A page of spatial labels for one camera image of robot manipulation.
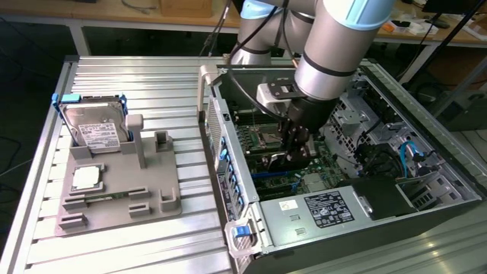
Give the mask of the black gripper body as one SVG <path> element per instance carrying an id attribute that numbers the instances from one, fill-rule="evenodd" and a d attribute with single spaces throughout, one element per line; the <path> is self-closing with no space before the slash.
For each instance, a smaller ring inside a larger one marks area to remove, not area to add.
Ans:
<path id="1" fill-rule="evenodd" d="M 315 134 L 326 125 L 336 104 L 338 98 L 331 100 L 318 100 L 311 97 L 292 99 L 288 107 L 291 127 L 306 128 L 311 134 Z"/>

